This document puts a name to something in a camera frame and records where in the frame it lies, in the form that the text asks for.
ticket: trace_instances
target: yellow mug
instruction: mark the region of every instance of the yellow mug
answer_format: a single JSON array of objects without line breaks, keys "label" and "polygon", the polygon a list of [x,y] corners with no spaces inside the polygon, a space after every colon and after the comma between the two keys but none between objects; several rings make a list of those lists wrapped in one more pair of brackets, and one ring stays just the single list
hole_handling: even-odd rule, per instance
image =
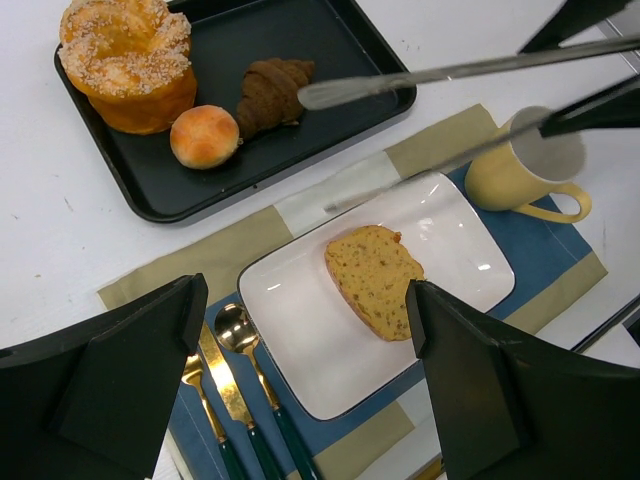
[{"label": "yellow mug", "polygon": [[[549,113],[544,107],[524,108],[496,136]],[[591,212],[591,197],[571,182],[585,162],[586,149],[579,134],[543,138],[533,129],[475,158],[465,177],[465,189],[471,201],[484,210],[513,210],[549,222],[574,223]],[[530,205],[549,193],[570,195],[580,212],[567,215]]]}]

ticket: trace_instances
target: white plate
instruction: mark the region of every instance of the white plate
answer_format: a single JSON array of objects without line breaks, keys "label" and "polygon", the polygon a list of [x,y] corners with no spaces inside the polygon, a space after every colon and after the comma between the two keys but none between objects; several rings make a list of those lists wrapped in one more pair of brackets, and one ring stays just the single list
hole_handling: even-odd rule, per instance
[{"label": "white plate", "polygon": [[429,175],[321,225],[247,267],[238,289],[284,379],[307,412],[337,417],[410,367],[410,340],[385,342],[344,301],[324,263],[332,239],[363,225],[402,233],[425,276],[486,312],[514,275],[451,181]]}]

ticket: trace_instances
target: slice of cake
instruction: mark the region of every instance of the slice of cake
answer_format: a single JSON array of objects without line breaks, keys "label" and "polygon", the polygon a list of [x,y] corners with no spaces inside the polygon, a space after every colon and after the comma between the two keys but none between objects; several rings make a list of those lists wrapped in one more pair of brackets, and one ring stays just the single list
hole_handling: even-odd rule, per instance
[{"label": "slice of cake", "polygon": [[424,280],[422,266],[385,227],[360,227],[330,242],[324,258],[340,293],[376,335],[411,338],[405,295],[409,280]]}]

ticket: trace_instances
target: table runner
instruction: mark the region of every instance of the table runner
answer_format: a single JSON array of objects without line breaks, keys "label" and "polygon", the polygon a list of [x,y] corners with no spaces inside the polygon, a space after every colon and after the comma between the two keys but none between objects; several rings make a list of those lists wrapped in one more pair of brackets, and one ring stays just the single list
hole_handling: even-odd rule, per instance
[{"label": "table runner", "polygon": [[[322,210],[328,200],[406,178],[476,145],[496,128],[488,112],[476,105],[367,157],[318,185],[135,270],[99,294],[105,306],[112,309],[177,276],[202,272],[209,285],[210,306],[206,318],[211,323],[222,305],[237,300],[235,289],[240,271],[262,255],[330,219]],[[448,174],[463,194],[466,168]],[[557,209],[548,197],[537,204]],[[573,226],[547,223],[512,212],[477,211],[516,275],[514,291],[490,312],[495,318],[536,333],[606,275],[605,268]],[[340,419],[317,422],[297,404],[262,348],[257,355],[329,480],[357,476],[430,412],[423,374],[420,368],[414,367]],[[283,468],[291,478],[296,477],[293,462],[248,360],[234,354],[226,357]],[[191,390],[181,386],[170,431],[194,478],[226,478],[215,439],[197,395]],[[214,386],[209,385],[207,390],[252,478],[262,478],[242,426],[229,420]]]}]

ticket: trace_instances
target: table surface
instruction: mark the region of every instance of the table surface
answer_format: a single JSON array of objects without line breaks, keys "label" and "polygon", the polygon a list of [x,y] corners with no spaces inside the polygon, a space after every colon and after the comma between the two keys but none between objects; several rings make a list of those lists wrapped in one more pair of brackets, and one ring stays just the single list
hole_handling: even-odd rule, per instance
[{"label": "table surface", "polygon": [[[155,225],[131,212],[53,68],[69,0],[17,2],[0,43],[0,348],[104,310],[96,291],[424,127],[482,103],[498,124],[519,108],[560,107],[631,75],[620,56],[432,84],[408,118],[227,210],[190,226]],[[513,54],[561,0],[359,0],[411,70]],[[597,40],[588,30],[575,41]],[[576,225],[609,275],[539,334],[571,347],[640,291],[640,202],[634,131],[585,135],[577,183],[594,208]],[[574,207],[558,198],[563,209]],[[154,478],[178,478],[163,450]]]}]

